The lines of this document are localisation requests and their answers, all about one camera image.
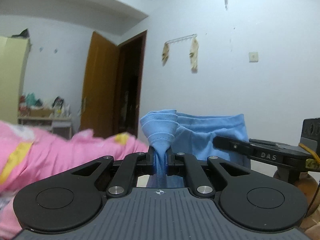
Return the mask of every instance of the pink bedsheet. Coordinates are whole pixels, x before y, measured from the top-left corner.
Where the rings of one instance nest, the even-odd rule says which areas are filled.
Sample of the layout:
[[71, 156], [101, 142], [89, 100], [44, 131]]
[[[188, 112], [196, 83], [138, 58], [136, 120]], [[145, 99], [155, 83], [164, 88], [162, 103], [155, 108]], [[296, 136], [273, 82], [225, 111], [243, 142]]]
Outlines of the pink bedsheet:
[[[37, 128], [12, 126], [0, 121], [0, 173], [9, 155], [21, 142], [33, 142], [22, 162], [15, 166], [0, 184], [0, 193], [16, 192], [26, 185], [77, 167], [101, 156], [111, 155], [121, 160], [134, 152], [147, 152], [148, 147], [134, 136], [125, 136], [121, 143], [115, 137], [94, 138], [85, 130], [69, 141]], [[14, 215], [13, 200], [0, 212], [0, 237], [13, 238], [21, 227]]]

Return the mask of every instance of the yellow cable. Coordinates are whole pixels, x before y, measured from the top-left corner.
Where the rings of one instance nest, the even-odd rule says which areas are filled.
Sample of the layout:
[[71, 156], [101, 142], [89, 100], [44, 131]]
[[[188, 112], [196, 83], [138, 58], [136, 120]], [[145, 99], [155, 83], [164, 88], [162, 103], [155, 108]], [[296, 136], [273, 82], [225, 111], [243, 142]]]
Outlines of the yellow cable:
[[305, 146], [303, 143], [299, 143], [299, 146], [302, 149], [306, 150], [308, 153], [310, 153], [314, 157], [314, 159], [317, 161], [317, 163], [320, 164], [320, 158], [315, 151], [311, 150], [309, 147]]

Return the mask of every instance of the yellow stripe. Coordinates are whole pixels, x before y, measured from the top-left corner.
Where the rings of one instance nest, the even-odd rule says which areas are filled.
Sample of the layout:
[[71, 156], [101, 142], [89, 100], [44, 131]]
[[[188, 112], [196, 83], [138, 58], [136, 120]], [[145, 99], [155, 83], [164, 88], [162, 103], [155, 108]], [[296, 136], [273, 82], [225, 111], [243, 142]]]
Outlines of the yellow stripe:
[[303, 143], [299, 143], [299, 146], [302, 149], [306, 150], [308, 153], [310, 153], [314, 157], [314, 159], [317, 161], [317, 163], [320, 164], [320, 158], [315, 151], [311, 150], [309, 147], [305, 146]]
[[13, 153], [8, 157], [7, 163], [0, 175], [0, 184], [3, 184], [9, 177], [14, 167], [18, 166], [29, 152], [33, 143], [19, 143]]

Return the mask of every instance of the blue cloth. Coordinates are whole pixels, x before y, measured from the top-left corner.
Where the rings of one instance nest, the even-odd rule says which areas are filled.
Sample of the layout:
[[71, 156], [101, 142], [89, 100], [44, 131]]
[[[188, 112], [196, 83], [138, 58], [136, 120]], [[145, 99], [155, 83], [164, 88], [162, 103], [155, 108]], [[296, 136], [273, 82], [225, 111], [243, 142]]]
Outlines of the blue cloth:
[[225, 160], [250, 168], [250, 160], [240, 154], [215, 149], [215, 136], [225, 136], [249, 141], [244, 115], [194, 116], [176, 110], [152, 111], [140, 120], [148, 142], [156, 151], [156, 174], [150, 176], [147, 187], [183, 187], [183, 179], [165, 174], [165, 153], [171, 147], [174, 153], [190, 153], [198, 160], [218, 156]]

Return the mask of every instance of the circular pad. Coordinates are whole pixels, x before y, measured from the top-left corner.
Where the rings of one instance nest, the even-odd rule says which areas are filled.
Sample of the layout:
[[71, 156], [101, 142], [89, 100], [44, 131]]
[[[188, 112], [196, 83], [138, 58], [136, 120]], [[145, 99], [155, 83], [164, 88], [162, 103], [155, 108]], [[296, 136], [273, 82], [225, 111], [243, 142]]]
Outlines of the circular pad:
[[38, 232], [64, 232], [83, 225], [100, 210], [99, 191], [84, 180], [45, 180], [16, 195], [13, 208], [21, 225]]
[[276, 208], [284, 202], [281, 192], [268, 187], [255, 188], [247, 194], [249, 202], [260, 208]]
[[299, 225], [308, 207], [304, 194], [295, 186], [256, 173], [230, 176], [219, 203], [234, 222], [267, 232]]
[[72, 191], [61, 188], [49, 188], [37, 195], [36, 201], [44, 208], [58, 209], [68, 206], [73, 201]]

